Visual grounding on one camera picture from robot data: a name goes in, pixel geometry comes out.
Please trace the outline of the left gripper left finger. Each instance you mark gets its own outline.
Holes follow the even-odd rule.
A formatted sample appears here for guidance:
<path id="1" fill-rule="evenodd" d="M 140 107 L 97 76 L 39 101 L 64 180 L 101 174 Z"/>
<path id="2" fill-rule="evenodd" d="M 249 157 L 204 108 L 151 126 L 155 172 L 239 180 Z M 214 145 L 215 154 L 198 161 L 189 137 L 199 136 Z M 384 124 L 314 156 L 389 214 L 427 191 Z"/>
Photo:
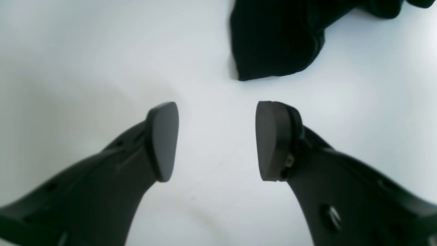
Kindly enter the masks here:
<path id="1" fill-rule="evenodd" d="M 177 148 L 175 102 L 149 110 L 105 149 L 1 208 L 1 239 L 19 246 L 123 246 L 155 182 L 170 180 Z"/>

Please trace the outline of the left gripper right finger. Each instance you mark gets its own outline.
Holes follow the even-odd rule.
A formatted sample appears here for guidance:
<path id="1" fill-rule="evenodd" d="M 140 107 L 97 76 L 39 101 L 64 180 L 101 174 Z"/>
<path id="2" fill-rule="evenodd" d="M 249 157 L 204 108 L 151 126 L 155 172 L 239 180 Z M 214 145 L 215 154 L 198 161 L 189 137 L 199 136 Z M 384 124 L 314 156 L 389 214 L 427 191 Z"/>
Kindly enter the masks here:
<path id="1" fill-rule="evenodd" d="M 256 149 L 263 181 L 286 182 L 315 246 L 435 246 L 436 205 L 335 150 L 297 109 L 260 101 Z"/>

